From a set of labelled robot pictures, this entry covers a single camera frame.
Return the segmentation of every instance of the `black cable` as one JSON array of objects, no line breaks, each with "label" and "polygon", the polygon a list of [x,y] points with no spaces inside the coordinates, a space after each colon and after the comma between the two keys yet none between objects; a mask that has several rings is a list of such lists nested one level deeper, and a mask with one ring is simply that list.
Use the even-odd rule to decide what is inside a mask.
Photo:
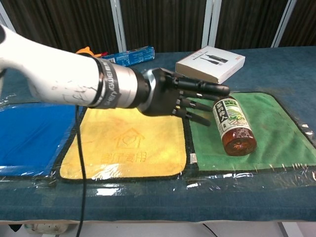
[{"label": "black cable", "polygon": [[81,214],[80,214],[80,222],[79,227],[77,230],[76,237],[80,236],[83,220],[84,220],[84,207],[85,207],[85,197],[87,192],[87,182],[86,182],[86,174],[85,174],[85,167],[84,167],[84,160],[83,160],[83,152],[82,152],[82,144],[81,144],[81,134],[80,134],[80,123],[79,123],[79,106],[76,105],[76,130],[77,130],[77,141],[78,141],[78,151],[79,151],[79,158],[80,158],[80,165],[82,171],[82,201],[81,201]]},{"label": "black cable", "polygon": [[214,233],[214,231],[212,231],[212,229],[209,228],[206,224],[203,223],[202,225],[204,225],[205,227],[207,227],[208,230],[211,231],[215,237],[218,237],[218,236]]}]

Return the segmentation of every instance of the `yellow towel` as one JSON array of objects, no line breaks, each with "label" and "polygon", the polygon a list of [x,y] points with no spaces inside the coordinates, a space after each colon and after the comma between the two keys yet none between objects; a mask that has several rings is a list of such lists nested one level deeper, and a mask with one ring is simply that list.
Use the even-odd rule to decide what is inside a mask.
[{"label": "yellow towel", "polygon": [[[137,109],[87,109],[80,128],[88,179],[170,176],[185,167],[179,118],[147,117]],[[82,179],[77,138],[62,161],[60,174]]]}]

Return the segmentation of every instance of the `robot finger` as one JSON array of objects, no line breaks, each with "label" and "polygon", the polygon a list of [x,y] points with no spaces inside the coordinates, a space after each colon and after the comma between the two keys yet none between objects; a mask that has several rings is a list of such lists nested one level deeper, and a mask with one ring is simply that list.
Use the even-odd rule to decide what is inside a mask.
[{"label": "robot finger", "polygon": [[173,77],[172,84],[180,90],[188,90],[208,95],[227,96],[230,93],[228,86],[193,78]]},{"label": "robot finger", "polygon": [[201,93],[194,93],[191,91],[184,91],[184,90],[180,90],[180,95],[186,98],[190,97],[190,98],[198,98],[198,99],[213,100],[213,101],[217,101],[220,99],[220,97],[216,95],[205,95]]},{"label": "robot finger", "polygon": [[177,117],[180,117],[180,118],[183,118],[183,119],[189,119],[193,122],[197,122],[197,123],[200,123],[204,126],[210,126],[211,125],[211,122],[199,115],[196,115],[196,114],[193,114],[191,112],[188,112],[186,111],[185,109],[178,109],[178,108],[175,108],[173,111],[172,111],[172,114],[177,116]]},{"label": "robot finger", "polygon": [[199,102],[195,102],[193,100],[188,100],[185,98],[177,99],[176,104],[180,107],[185,107],[185,108],[192,108],[192,109],[203,110],[203,111],[212,110],[212,108],[207,105],[201,104]]}]

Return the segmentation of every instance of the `blue box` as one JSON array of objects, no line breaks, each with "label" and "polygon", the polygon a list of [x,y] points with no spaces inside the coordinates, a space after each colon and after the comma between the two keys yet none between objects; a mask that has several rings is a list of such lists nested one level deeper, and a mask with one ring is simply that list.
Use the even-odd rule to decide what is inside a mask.
[{"label": "blue box", "polygon": [[123,53],[115,53],[107,56],[102,56],[102,58],[109,60],[111,63],[119,64],[122,66],[130,66],[154,59],[155,50],[152,46],[145,46]]}]

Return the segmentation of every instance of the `blue towel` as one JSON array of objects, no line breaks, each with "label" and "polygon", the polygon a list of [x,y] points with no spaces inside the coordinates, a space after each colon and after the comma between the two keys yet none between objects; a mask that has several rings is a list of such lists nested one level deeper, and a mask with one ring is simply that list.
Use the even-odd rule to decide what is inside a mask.
[{"label": "blue towel", "polygon": [[0,176],[49,175],[74,126],[74,106],[26,103],[0,108]]}]

